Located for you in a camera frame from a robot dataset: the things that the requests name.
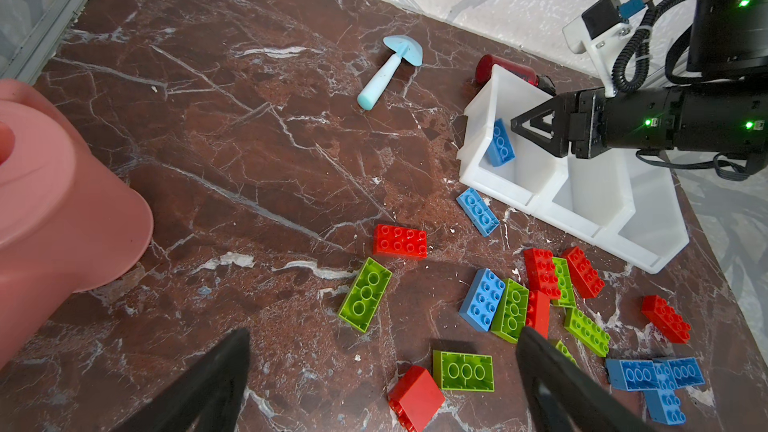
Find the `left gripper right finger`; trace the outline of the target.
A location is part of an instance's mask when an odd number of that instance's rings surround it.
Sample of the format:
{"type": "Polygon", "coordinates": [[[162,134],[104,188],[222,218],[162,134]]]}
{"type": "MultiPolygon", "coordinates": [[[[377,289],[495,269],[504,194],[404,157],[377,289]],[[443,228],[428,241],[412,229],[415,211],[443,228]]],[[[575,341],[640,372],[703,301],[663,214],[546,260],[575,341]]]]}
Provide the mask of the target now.
{"type": "Polygon", "coordinates": [[[650,431],[555,346],[524,327],[516,359],[537,431],[650,431]]]}

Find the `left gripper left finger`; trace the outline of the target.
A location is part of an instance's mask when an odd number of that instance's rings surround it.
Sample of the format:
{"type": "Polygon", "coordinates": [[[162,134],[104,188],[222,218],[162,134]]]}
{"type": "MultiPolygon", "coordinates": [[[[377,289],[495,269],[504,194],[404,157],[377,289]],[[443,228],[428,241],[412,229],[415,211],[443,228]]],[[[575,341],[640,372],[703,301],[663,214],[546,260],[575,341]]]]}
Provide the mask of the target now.
{"type": "Polygon", "coordinates": [[[250,367],[250,333],[229,333],[118,431],[233,431],[250,367]]]}

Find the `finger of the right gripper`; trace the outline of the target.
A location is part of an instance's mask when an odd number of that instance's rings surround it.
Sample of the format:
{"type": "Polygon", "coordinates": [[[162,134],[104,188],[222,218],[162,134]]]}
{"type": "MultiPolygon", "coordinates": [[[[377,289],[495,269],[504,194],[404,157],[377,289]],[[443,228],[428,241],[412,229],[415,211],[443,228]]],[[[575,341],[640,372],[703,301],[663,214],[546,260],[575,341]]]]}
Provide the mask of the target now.
{"type": "Polygon", "coordinates": [[[567,135],[562,131],[555,130],[554,132],[544,132],[539,129],[531,129],[522,125],[513,127],[512,131],[554,157],[564,158],[569,154],[569,141],[567,135]]]}
{"type": "Polygon", "coordinates": [[[511,130],[521,132],[531,128],[541,132],[565,132],[568,121],[567,98],[558,95],[512,119],[511,130]]]}

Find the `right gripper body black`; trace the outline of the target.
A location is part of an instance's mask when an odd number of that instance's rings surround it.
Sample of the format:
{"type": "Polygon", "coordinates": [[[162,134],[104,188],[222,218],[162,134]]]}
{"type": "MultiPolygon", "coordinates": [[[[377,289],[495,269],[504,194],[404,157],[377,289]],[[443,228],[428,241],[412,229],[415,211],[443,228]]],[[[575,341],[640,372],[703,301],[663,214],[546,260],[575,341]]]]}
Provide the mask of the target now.
{"type": "Polygon", "coordinates": [[[603,88],[586,89],[568,93],[567,140],[570,152],[579,159],[592,159],[606,148],[599,131],[606,103],[603,88]]]}

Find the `blue lego horizontal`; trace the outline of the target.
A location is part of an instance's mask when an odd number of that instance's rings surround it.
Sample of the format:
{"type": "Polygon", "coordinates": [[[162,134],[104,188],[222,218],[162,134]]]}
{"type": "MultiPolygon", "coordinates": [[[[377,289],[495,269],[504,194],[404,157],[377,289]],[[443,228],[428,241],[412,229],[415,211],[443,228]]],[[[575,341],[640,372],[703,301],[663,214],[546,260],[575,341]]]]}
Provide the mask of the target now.
{"type": "Polygon", "coordinates": [[[501,167],[516,158],[504,120],[501,118],[494,121],[492,140],[485,156],[493,167],[501,167]]]}

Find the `green lego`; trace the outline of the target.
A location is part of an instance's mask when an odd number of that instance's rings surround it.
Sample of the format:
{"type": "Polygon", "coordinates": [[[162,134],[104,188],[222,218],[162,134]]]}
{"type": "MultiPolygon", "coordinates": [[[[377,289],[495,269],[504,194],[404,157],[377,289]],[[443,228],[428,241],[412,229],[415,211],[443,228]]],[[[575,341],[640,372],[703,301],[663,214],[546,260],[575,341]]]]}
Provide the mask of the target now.
{"type": "Polygon", "coordinates": [[[579,309],[566,312],[565,329],[597,356],[605,358],[609,352],[610,336],[579,309]]]}
{"type": "Polygon", "coordinates": [[[553,299],[552,304],[561,308],[575,308],[576,300],[570,278],[568,262],[564,258],[554,257],[553,264],[555,266],[555,275],[558,281],[557,285],[560,291],[560,298],[557,300],[553,299]]]}
{"type": "Polygon", "coordinates": [[[516,344],[526,325],[528,300],[529,290],[520,283],[507,279],[490,331],[501,339],[516,344]]]}
{"type": "Polygon", "coordinates": [[[433,378],[441,390],[494,392],[493,358],[490,355],[435,350],[433,378]]]}
{"type": "Polygon", "coordinates": [[[578,365],[576,359],[573,357],[573,355],[570,353],[570,350],[568,347],[561,341],[557,340],[554,342],[555,348],[563,354],[570,362],[572,362],[574,365],[578,365]]]}
{"type": "Polygon", "coordinates": [[[338,317],[366,333],[389,285],[392,272],[368,258],[338,312],[338,317]]]}

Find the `blue lego T stem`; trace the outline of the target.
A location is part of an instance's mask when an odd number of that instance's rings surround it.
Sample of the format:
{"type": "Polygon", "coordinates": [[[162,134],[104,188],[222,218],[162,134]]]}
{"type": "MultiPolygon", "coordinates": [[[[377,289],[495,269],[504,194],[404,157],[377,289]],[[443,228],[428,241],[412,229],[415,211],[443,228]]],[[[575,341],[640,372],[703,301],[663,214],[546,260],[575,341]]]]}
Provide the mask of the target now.
{"type": "Polygon", "coordinates": [[[653,367],[658,386],[643,392],[651,419],[666,425],[684,424],[686,416],[681,410],[681,400],[675,394],[677,384],[671,368],[666,363],[654,363],[653,367]]]}

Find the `blue lego diagonal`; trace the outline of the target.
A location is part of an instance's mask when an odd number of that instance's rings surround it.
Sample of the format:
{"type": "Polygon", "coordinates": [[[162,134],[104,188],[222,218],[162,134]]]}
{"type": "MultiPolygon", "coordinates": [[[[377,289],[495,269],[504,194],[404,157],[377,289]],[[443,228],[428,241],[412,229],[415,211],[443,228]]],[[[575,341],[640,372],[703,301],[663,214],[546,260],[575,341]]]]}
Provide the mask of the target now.
{"type": "Polygon", "coordinates": [[[490,269],[477,271],[459,315],[479,332],[488,332],[503,297],[506,285],[490,269]]]}

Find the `red lego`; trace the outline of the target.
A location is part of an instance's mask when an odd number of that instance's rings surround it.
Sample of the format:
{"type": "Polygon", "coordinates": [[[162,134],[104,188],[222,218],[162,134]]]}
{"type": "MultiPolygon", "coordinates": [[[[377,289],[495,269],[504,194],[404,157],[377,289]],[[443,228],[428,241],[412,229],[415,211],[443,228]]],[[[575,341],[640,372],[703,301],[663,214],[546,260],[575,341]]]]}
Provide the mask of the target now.
{"type": "Polygon", "coordinates": [[[643,298],[642,313],[672,343],[687,344],[691,325],[669,303],[658,295],[643,298]]]}
{"type": "Polygon", "coordinates": [[[427,233],[422,230],[378,224],[373,235],[373,254],[423,260],[428,257],[427,233]]]}
{"type": "Polygon", "coordinates": [[[423,431],[444,402],[430,373],[418,365],[411,366],[388,394],[390,408],[409,432],[423,431]]]}
{"type": "Polygon", "coordinates": [[[524,251],[524,261],[530,288],[551,300],[559,300],[561,291],[555,274],[553,254],[548,250],[531,248],[524,251]]]}

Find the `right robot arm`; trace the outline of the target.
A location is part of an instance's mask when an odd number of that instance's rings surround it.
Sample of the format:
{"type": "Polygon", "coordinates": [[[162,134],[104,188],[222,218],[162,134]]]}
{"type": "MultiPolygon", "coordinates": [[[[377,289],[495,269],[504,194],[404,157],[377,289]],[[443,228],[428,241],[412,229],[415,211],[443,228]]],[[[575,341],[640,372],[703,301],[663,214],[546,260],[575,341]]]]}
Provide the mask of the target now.
{"type": "Polygon", "coordinates": [[[767,165],[767,0],[598,0],[563,30],[601,79],[513,118],[511,130],[556,157],[630,149],[667,167],[667,150],[706,152],[705,167],[742,182],[767,165]],[[691,25],[670,46],[664,87],[650,88],[659,19],[686,1],[691,25]]]}

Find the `white left bin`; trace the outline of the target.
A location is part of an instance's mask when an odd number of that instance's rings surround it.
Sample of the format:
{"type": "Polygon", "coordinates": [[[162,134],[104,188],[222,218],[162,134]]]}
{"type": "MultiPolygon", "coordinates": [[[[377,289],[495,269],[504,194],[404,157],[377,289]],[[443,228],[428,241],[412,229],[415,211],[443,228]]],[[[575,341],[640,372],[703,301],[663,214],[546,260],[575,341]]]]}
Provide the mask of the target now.
{"type": "Polygon", "coordinates": [[[491,78],[464,109],[463,146],[457,153],[459,181],[524,213],[532,214],[554,198],[568,178],[567,161],[510,129],[511,121],[543,104],[551,95],[495,65],[491,78]],[[515,158],[496,167],[488,152],[496,148],[494,126],[502,122],[515,158]]]}

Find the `white bin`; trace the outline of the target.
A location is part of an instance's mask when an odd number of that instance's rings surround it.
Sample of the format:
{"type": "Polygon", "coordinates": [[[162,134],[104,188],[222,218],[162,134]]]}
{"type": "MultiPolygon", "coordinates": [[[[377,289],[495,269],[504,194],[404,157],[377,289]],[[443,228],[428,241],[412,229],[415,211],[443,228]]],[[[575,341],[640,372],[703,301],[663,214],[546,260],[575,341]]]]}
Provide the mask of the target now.
{"type": "Polygon", "coordinates": [[[629,185],[634,213],[600,232],[601,248],[649,273],[659,273],[689,243],[671,171],[646,164],[631,150],[608,155],[629,185]]]}
{"type": "Polygon", "coordinates": [[[568,178],[567,161],[510,129],[511,121],[543,104],[551,95],[495,65],[491,78],[464,109],[463,146],[457,153],[459,181],[524,213],[532,214],[554,198],[568,178]],[[496,148],[494,126],[502,122],[515,158],[496,167],[488,152],[496,148]]]}
{"type": "Polygon", "coordinates": [[[610,251],[636,212],[626,154],[611,150],[585,160],[567,158],[568,178],[535,210],[538,219],[610,251]]]}

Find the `white middle bin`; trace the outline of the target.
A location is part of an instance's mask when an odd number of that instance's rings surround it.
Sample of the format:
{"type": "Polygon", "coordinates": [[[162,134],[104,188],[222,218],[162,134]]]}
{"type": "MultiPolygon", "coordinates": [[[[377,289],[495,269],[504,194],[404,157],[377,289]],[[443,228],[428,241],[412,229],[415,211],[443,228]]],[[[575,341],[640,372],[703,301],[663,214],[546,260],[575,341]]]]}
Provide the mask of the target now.
{"type": "Polygon", "coordinates": [[[611,150],[585,160],[567,158],[568,178],[535,210],[538,219],[610,251],[636,212],[626,154],[611,150]]]}

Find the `red lego slim centre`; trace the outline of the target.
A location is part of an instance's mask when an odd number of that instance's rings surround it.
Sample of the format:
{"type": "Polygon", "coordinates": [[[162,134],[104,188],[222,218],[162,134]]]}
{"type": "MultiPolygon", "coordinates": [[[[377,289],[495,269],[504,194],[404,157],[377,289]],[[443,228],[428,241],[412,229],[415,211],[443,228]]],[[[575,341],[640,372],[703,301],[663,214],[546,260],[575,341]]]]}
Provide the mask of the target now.
{"type": "Polygon", "coordinates": [[[543,338],[548,338],[550,318],[550,298],[540,290],[529,293],[526,326],[533,328],[543,338]]]}

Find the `green lego upright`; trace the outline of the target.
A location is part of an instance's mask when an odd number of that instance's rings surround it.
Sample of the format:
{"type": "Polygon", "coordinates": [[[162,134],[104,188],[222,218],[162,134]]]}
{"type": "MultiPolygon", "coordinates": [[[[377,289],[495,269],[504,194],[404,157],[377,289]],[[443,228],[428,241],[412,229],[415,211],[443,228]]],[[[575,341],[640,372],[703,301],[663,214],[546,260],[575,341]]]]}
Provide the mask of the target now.
{"type": "Polygon", "coordinates": [[[560,298],[557,300],[553,299],[552,304],[561,308],[575,308],[576,300],[570,278],[568,262],[564,258],[554,257],[553,264],[555,266],[555,275],[558,281],[557,285],[560,291],[560,298]]]}

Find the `green lego flat bottom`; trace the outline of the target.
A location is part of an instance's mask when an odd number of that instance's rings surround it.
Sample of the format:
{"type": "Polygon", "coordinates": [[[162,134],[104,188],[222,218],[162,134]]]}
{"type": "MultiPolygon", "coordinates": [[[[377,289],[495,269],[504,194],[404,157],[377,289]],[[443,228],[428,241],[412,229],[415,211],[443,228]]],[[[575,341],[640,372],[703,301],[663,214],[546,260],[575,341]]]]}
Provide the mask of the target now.
{"type": "Polygon", "coordinates": [[[435,350],[433,378],[441,390],[494,392],[493,358],[490,355],[435,350]]]}

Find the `red lego diagonal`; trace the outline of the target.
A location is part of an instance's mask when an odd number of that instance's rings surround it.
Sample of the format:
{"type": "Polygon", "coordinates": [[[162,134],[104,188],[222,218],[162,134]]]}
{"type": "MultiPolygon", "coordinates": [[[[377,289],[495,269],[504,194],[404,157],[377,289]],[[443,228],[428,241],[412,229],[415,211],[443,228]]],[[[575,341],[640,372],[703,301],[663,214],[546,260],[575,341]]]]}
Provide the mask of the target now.
{"type": "Polygon", "coordinates": [[[579,295],[584,299],[596,298],[605,286],[605,282],[586,258],[585,253],[579,247],[571,247],[566,249],[561,257],[567,261],[572,285],[579,295]]]}

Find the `white right bin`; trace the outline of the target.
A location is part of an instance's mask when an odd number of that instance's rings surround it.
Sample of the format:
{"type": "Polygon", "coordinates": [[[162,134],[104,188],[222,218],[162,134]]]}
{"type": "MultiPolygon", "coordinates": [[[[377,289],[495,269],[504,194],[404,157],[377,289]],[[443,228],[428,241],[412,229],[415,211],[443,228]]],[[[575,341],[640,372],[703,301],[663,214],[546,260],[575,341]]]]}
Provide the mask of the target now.
{"type": "Polygon", "coordinates": [[[646,164],[631,150],[608,155],[629,185],[634,213],[600,232],[601,248],[649,273],[659,273],[689,243],[671,171],[646,164]]]}

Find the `red lego upright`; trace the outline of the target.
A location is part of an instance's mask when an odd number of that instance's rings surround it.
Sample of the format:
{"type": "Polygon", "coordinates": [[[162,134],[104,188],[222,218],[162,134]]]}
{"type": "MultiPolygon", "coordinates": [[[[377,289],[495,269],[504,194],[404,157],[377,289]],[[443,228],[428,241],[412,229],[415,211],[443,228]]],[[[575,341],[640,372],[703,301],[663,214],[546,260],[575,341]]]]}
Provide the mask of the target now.
{"type": "Polygon", "coordinates": [[[524,261],[530,288],[551,300],[559,300],[561,291],[555,274],[553,254],[548,250],[531,248],[524,251],[524,261]]]}

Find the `red lego bottom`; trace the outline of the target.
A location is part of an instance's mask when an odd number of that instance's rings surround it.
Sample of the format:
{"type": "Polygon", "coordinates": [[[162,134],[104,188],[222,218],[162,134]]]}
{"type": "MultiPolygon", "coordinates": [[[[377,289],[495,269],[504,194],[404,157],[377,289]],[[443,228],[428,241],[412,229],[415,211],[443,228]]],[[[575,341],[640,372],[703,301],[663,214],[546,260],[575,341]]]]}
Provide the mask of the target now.
{"type": "Polygon", "coordinates": [[[411,366],[388,394],[390,408],[409,432],[423,431],[444,402],[430,373],[418,365],[411,366]]]}

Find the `light blue toy shovel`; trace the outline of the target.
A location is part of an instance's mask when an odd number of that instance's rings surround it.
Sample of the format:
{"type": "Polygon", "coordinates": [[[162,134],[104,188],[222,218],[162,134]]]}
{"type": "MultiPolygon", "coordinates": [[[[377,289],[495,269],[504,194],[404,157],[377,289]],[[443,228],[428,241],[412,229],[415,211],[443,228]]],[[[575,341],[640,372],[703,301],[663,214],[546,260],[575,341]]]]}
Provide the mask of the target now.
{"type": "Polygon", "coordinates": [[[357,96],[358,105],[365,111],[375,106],[403,60],[414,67],[423,63],[423,48],[415,39],[406,35],[392,35],[384,37],[383,43],[392,51],[392,55],[357,96]]]}

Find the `pink watering can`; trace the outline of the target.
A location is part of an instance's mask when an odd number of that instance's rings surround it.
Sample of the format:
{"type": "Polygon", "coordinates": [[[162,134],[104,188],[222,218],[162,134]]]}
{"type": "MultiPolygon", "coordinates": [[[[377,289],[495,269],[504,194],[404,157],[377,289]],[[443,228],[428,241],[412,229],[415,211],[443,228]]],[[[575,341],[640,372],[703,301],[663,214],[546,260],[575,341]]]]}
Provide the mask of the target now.
{"type": "Polygon", "coordinates": [[[128,272],[149,246],[145,199],[40,92],[1,82],[1,362],[73,293],[128,272]]]}

